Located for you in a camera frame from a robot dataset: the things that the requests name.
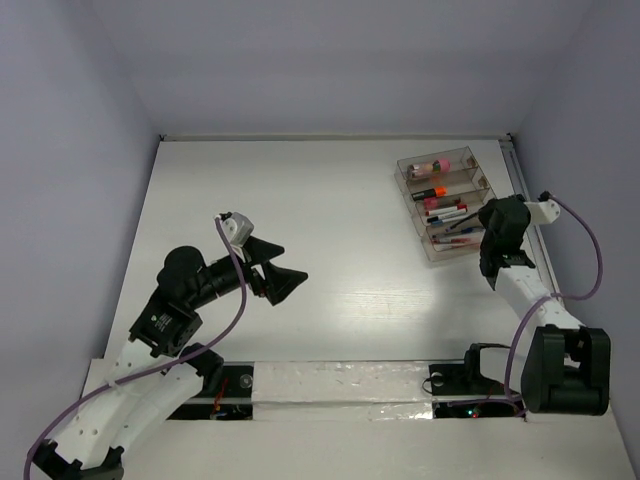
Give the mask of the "dark blue ballpoint pen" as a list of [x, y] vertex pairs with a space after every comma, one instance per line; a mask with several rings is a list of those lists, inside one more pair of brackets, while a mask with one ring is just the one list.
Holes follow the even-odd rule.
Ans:
[[461, 235], [483, 233], [484, 231], [485, 229], [483, 227], [468, 227], [460, 230], [445, 231], [443, 233], [434, 234], [431, 236], [431, 238], [440, 239], [440, 238], [456, 237]]

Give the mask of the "white pen blue cap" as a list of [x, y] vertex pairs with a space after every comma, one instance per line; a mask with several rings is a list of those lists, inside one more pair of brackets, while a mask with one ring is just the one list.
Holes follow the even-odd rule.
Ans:
[[428, 222], [428, 225], [436, 226], [436, 225], [443, 225], [443, 224], [452, 223], [452, 222], [458, 222], [458, 221], [464, 220], [467, 217], [468, 217], [468, 214], [466, 213], [462, 213], [458, 215], [450, 215], [450, 216], [441, 216], [436, 219], [431, 219]]

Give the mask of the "white pen red cap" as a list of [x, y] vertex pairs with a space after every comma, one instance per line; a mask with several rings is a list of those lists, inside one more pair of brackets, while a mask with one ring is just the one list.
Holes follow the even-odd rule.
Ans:
[[426, 211], [425, 214], [427, 218], [440, 218], [440, 217], [446, 217], [447, 215], [465, 213], [466, 210], [467, 210], [466, 204], [455, 204], [455, 205], [444, 207], [444, 208], [429, 210], [429, 211]]

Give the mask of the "red ballpoint pen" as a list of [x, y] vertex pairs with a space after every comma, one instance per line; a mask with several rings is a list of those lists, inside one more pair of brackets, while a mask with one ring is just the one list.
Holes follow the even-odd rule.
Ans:
[[473, 243], [474, 240], [468, 237], [445, 237], [433, 240], [435, 245], [464, 245]]

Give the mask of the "orange black highlighter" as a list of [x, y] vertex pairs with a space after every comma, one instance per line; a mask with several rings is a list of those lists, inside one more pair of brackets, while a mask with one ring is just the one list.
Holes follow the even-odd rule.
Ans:
[[411, 194], [413, 201], [420, 201], [431, 198], [439, 198], [447, 195], [447, 188], [444, 186], [433, 187]]

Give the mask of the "pink black highlighter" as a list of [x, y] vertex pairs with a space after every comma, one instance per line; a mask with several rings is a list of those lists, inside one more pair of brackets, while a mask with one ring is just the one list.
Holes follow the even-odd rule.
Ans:
[[443, 198], [428, 198], [423, 201], [423, 206], [426, 211], [435, 211], [449, 206]]

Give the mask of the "red gel pen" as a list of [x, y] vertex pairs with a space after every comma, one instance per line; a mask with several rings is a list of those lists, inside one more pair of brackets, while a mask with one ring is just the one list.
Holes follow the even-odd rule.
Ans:
[[442, 244], [438, 245], [439, 251], [457, 251], [457, 250], [479, 250], [480, 243], [466, 243], [466, 244]]

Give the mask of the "purple gel pen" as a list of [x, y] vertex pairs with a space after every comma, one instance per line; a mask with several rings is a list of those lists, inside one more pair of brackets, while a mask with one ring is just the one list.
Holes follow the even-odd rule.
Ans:
[[478, 214], [474, 213], [462, 219], [459, 219], [454, 223], [449, 224], [445, 229], [445, 233], [453, 234], [453, 233], [459, 233], [459, 232], [467, 232], [467, 231], [472, 231], [474, 229], [478, 229], [482, 227], [483, 225], [478, 219]]

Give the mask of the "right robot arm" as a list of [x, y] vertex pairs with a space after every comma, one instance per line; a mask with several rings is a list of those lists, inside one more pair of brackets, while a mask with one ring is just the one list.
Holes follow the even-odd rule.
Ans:
[[[536, 202], [520, 195], [492, 199], [478, 212], [484, 228], [480, 271], [490, 287], [519, 316], [505, 362], [505, 392], [535, 414], [602, 416], [609, 407], [611, 340], [588, 328], [562, 305], [567, 295], [542, 283], [522, 248], [533, 225], [551, 224], [571, 209], [544, 192]], [[510, 386], [518, 344], [531, 333], [519, 385]]]

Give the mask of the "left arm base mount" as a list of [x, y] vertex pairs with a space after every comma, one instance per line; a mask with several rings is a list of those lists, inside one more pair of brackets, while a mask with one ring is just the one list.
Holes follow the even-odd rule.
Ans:
[[179, 406], [169, 420], [243, 421], [253, 418], [254, 364], [225, 364], [215, 387]]

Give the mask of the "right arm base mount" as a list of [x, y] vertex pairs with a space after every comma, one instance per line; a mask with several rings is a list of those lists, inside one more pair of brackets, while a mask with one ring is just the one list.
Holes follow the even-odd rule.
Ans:
[[509, 347], [500, 343], [472, 343], [461, 362], [429, 365], [421, 389], [431, 396], [436, 419], [525, 417], [519, 395], [512, 392], [509, 400], [501, 381], [481, 373], [481, 353], [487, 349], [505, 353]]

